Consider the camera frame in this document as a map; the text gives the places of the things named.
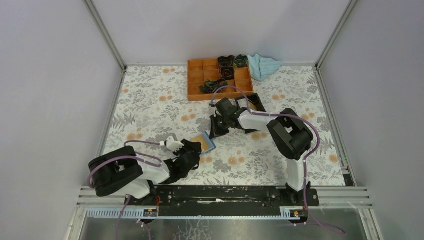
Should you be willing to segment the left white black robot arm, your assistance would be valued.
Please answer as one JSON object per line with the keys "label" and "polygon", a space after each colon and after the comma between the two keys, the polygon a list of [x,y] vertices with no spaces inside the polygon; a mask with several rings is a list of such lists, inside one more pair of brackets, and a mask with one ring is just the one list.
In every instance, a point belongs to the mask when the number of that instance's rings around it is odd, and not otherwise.
{"label": "left white black robot arm", "polygon": [[155,200],[155,184],[170,185],[186,178],[199,168],[203,153],[201,142],[178,141],[172,136],[156,143],[175,156],[167,160],[136,152],[131,144],[129,140],[122,148],[89,162],[87,185],[98,197],[121,193],[148,206]]}

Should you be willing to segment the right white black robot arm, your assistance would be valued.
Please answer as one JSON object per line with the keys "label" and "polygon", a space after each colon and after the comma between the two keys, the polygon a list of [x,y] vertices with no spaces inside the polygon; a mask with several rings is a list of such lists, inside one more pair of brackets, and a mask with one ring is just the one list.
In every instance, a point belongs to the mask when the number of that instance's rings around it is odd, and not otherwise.
{"label": "right white black robot arm", "polygon": [[270,134],[275,146],[286,158],[289,168],[286,184],[290,189],[286,193],[287,201],[293,206],[301,205],[307,199],[304,188],[308,185],[305,164],[301,162],[301,157],[311,149],[314,139],[306,123],[290,108],[280,114],[272,114],[237,107],[227,98],[211,103],[210,106],[216,108],[215,113],[210,116],[211,139],[225,136],[230,129]]}

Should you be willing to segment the white card in box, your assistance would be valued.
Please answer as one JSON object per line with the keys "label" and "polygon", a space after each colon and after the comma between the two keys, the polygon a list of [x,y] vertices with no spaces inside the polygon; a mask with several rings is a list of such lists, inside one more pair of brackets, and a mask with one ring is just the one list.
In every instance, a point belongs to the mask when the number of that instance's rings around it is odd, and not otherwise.
{"label": "white card in box", "polygon": [[236,102],[237,102],[237,104],[238,104],[238,106],[240,108],[249,108],[249,109],[252,108],[250,101],[249,100],[246,100],[245,98],[238,99]]}

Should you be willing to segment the black tangled band pile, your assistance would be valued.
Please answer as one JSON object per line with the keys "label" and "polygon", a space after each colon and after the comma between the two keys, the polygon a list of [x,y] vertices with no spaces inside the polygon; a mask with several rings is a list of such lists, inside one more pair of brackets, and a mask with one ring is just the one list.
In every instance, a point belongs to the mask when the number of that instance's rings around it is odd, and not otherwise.
{"label": "black tangled band pile", "polygon": [[214,94],[223,92],[224,89],[222,87],[227,85],[228,82],[223,78],[216,81],[211,81],[208,79],[203,83],[203,85],[200,85],[198,88],[203,94]]}

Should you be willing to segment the black rolled band centre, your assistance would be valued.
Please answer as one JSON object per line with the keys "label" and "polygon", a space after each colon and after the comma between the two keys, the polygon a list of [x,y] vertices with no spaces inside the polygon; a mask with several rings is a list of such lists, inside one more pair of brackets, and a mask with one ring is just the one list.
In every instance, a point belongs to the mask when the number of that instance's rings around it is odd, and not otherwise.
{"label": "black rolled band centre", "polygon": [[222,79],[234,80],[235,79],[235,69],[232,66],[222,66],[220,68],[220,75],[221,75]]}

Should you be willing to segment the black rolled band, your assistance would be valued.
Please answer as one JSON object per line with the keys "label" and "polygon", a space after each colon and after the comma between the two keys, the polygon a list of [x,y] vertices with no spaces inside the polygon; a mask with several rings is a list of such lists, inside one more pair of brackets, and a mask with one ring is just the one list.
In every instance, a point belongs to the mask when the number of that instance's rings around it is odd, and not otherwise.
{"label": "black rolled band", "polygon": [[249,66],[249,58],[246,55],[240,54],[233,60],[234,68],[247,68]]}
{"label": "black rolled band", "polygon": [[221,69],[223,67],[232,67],[234,65],[235,56],[220,56],[217,58],[218,68]]}
{"label": "black rolled band", "polygon": [[232,66],[222,66],[220,68],[220,75],[221,75],[222,79],[234,80],[235,79],[235,69]]}

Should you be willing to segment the black rolled band left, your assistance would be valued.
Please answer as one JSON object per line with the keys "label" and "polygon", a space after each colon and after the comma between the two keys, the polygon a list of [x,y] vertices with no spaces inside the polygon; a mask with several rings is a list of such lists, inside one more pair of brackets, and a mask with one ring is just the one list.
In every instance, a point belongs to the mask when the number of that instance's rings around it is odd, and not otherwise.
{"label": "black rolled band left", "polygon": [[217,58],[218,68],[221,69],[223,67],[232,67],[234,65],[235,56],[220,56]]}

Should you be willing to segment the black rolled band top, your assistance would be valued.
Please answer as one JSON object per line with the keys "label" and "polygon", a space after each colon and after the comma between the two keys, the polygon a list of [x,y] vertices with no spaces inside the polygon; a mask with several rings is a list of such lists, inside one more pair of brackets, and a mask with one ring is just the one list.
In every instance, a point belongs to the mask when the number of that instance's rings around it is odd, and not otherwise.
{"label": "black rolled band top", "polygon": [[249,58],[246,55],[240,54],[233,60],[234,68],[247,68],[249,66]]}

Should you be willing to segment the light blue folded cloth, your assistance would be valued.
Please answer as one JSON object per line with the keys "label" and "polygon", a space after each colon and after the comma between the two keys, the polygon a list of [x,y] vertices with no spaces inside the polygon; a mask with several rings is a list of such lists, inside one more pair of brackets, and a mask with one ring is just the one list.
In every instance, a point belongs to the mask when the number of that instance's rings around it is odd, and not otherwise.
{"label": "light blue folded cloth", "polygon": [[251,77],[258,82],[265,81],[282,66],[280,61],[262,57],[259,54],[255,54],[254,56],[248,55],[247,59]]}

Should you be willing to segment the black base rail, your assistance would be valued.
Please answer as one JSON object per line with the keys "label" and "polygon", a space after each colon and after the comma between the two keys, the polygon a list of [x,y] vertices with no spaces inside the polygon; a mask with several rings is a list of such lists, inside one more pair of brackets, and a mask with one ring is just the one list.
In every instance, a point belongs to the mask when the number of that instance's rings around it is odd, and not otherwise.
{"label": "black base rail", "polygon": [[281,209],[318,207],[316,189],[306,193],[285,186],[156,185],[130,206],[151,206],[160,217],[277,217]]}

